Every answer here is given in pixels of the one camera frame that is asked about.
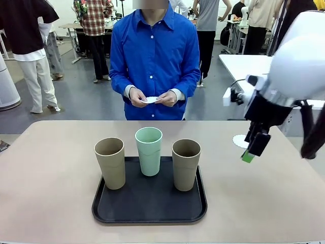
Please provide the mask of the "bystander in grey trousers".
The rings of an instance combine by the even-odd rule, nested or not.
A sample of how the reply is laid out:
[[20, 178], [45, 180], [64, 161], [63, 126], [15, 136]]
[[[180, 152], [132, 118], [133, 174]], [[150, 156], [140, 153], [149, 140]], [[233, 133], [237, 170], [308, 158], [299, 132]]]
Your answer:
[[45, 38], [44, 49], [48, 59], [52, 80], [54, 81], [62, 80], [64, 77], [63, 64], [61, 60], [61, 55], [59, 53], [59, 48], [55, 36], [55, 31], [53, 29], [53, 24], [51, 24], [49, 33], [46, 36], [45, 34], [47, 33], [47, 31], [44, 26], [44, 21], [42, 17], [38, 18], [38, 23], [39, 23], [40, 33], [42, 37]]

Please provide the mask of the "bystander in black clothes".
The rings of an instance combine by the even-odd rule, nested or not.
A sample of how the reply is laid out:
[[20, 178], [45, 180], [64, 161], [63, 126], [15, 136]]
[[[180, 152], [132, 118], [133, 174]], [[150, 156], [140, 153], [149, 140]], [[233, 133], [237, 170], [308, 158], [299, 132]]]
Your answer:
[[309, 10], [317, 10], [317, 6], [313, 0], [290, 0], [290, 3], [286, 8], [286, 15], [282, 22], [282, 26], [279, 31], [278, 41], [275, 51], [279, 48], [282, 39], [284, 38], [287, 30], [295, 20], [295, 18], [302, 12]]

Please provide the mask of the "person in blue shirt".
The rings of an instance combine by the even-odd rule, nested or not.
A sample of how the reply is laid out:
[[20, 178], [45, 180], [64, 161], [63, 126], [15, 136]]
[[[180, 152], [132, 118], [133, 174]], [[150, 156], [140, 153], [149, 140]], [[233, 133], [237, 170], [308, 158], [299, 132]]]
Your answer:
[[[196, 27], [176, 13], [169, 0], [137, 0], [137, 9], [112, 30], [110, 77], [125, 74], [145, 97], [159, 97], [186, 74], [200, 72]], [[124, 100], [127, 120], [184, 120], [187, 100], [173, 107]]]

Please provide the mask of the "bystander in plaid shirt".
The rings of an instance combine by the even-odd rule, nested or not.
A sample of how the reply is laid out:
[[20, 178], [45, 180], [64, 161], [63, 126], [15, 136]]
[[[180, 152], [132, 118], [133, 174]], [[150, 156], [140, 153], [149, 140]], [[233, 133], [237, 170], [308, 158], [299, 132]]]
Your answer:
[[104, 50], [104, 34], [105, 18], [111, 16], [114, 5], [111, 0], [73, 0], [73, 6], [92, 53], [94, 83], [110, 80]]

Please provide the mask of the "bystander black top white trousers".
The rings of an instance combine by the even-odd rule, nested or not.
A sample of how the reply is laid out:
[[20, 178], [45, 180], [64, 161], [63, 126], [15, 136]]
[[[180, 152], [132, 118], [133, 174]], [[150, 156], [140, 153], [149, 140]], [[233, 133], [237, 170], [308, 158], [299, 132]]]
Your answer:
[[47, 107], [60, 111], [44, 49], [52, 23], [58, 19], [46, 0], [0, 0], [0, 30], [4, 30], [22, 69], [34, 114], [43, 112], [42, 93]]

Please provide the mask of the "person's right hand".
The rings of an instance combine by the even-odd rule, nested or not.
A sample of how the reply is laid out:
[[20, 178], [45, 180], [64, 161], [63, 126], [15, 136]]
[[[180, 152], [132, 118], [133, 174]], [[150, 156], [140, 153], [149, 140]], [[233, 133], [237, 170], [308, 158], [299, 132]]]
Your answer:
[[143, 92], [135, 87], [131, 87], [129, 90], [129, 98], [133, 106], [143, 108], [147, 106], [147, 99]]

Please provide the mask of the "tan cup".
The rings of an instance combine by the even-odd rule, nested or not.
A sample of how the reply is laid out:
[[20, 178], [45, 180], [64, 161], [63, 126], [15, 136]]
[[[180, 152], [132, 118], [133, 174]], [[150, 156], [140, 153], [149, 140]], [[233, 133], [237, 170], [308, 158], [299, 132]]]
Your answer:
[[187, 192], [193, 188], [201, 146], [191, 139], [180, 139], [172, 145], [174, 186]]
[[115, 137], [105, 138], [94, 146], [106, 187], [118, 190], [125, 185], [124, 142]]

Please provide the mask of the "black slanted pole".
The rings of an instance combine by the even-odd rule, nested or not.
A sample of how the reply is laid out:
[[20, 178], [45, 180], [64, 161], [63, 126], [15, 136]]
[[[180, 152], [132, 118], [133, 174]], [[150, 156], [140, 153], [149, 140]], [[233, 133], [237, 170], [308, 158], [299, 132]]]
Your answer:
[[278, 11], [278, 15], [275, 21], [275, 29], [272, 31], [272, 36], [270, 39], [270, 43], [269, 43], [269, 47], [267, 50], [266, 55], [267, 56], [272, 56], [275, 53], [275, 49], [276, 49], [276, 45], [278, 42], [278, 36], [279, 36], [279, 32], [283, 23], [283, 19], [285, 17], [286, 14], [286, 9], [287, 9], [287, 5], [290, 2], [290, 0], [281, 0], [281, 5], [279, 7], [279, 11]]

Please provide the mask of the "bystander beige top black trousers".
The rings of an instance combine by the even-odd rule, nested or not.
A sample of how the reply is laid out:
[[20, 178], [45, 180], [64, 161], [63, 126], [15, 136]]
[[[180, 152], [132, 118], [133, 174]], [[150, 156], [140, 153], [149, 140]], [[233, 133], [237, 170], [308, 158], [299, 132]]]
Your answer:
[[282, 0], [250, 0], [248, 6], [248, 33], [244, 55], [258, 55], [267, 30], [272, 29], [276, 8]]

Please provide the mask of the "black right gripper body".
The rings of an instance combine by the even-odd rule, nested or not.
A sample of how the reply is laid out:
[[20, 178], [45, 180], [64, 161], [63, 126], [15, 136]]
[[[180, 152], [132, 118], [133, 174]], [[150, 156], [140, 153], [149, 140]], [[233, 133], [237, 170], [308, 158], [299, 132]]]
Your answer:
[[274, 104], [262, 97], [259, 93], [255, 93], [254, 97], [246, 106], [244, 118], [270, 128], [283, 124], [292, 109], [292, 107]]

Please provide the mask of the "black plastic tray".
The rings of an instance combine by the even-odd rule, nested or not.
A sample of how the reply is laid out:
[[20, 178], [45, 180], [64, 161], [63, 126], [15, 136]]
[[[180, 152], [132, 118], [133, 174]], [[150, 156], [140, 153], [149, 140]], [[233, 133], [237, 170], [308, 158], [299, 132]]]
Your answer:
[[203, 218], [208, 204], [200, 169], [193, 188], [182, 192], [173, 181], [172, 157], [161, 157], [155, 176], [141, 172], [138, 157], [125, 157], [126, 183], [118, 190], [100, 180], [92, 204], [93, 217], [104, 224], [178, 224]]

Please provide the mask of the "person's right forearm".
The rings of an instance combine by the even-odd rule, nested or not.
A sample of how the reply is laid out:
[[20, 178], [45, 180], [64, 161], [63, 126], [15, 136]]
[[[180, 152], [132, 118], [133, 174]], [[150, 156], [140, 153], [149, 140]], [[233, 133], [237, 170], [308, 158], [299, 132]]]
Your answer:
[[129, 92], [135, 86], [129, 81], [125, 74], [114, 73], [111, 75], [112, 88], [117, 93], [129, 98]]

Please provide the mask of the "bystander grey shirt black trousers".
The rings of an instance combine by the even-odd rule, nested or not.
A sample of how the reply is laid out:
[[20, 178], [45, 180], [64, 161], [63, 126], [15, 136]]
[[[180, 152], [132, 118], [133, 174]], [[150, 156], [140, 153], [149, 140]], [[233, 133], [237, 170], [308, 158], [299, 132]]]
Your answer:
[[[218, 16], [219, 1], [226, 5], [223, 16]], [[230, 0], [194, 0], [192, 10], [197, 17], [196, 29], [199, 41], [201, 76], [197, 87], [203, 87], [203, 79], [208, 76], [211, 65], [217, 21], [224, 21], [232, 5]]]

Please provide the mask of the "white folding table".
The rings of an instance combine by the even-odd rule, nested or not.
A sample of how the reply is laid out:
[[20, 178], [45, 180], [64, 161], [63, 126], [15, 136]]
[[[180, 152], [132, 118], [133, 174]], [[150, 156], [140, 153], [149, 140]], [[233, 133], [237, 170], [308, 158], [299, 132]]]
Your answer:
[[253, 90], [253, 86], [245, 79], [247, 75], [265, 75], [270, 70], [272, 56], [266, 55], [236, 55], [220, 54], [219, 59], [237, 81], [237, 85], [244, 92]]

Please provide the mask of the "person's left forearm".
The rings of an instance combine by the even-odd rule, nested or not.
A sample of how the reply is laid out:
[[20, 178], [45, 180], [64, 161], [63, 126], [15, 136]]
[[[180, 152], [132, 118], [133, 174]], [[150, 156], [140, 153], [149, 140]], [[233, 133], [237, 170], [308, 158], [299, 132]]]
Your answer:
[[200, 72], [193, 72], [183, 76], [180, 81], [170, 90], [176, 95], [176, 101], [185, 101], [193, 96], [200, 79]]

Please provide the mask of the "person's left hand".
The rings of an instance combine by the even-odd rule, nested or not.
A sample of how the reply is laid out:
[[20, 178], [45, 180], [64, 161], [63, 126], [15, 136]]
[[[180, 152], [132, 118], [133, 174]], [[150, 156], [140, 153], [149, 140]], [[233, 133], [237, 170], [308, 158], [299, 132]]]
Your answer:
[[159, 97], [157, 97], [155, 104], [163, 104], [167, 107], [173, 107], [177, 103], [177, 96], [172, 91], [169, 90], [168, 92], [165, 92], [161, 94]]

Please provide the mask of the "black backpack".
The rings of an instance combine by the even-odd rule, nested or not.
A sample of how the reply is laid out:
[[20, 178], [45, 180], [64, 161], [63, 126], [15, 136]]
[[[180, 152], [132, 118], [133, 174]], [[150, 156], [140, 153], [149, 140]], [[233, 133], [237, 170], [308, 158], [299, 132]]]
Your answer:
[[220, 33], [220, 43], [223, 46], [227, 46], [230, 38], [230, 27], [226, 26]]

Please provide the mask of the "wooden background desk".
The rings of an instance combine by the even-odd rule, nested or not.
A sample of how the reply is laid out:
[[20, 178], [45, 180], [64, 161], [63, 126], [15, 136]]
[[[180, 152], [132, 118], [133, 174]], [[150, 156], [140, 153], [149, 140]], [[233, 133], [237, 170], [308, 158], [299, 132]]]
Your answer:
[[[105, 25], [105, 35], [112, 34], [112, 29], [115, 23], [116, 21], [113, 21]], [[74, 59], [72, 60], [72, 64], [75, 64], [76, 62], [84, 58], [83, 56], [77, 54], [77, 45], [79, 44], [77, 34], [85, 35], [84, 31], [81, 32], [78, 31], [82, 29], [82, 26], [79, 23], [67, 23], [59, 26], [59, 28], [63, 28], [67, 30], [68, 38], [72, 45], [72, 50], [74, 54]]]

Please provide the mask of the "mint green cup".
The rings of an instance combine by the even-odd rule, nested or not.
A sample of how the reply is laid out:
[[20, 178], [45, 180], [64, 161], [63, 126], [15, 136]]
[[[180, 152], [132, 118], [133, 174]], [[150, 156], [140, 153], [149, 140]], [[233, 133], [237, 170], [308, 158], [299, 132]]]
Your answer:
[[155, 176], [160, 169], [160, 151], [163, 134], [155, 127], [144, 127], [135, 133], [141, 172]]

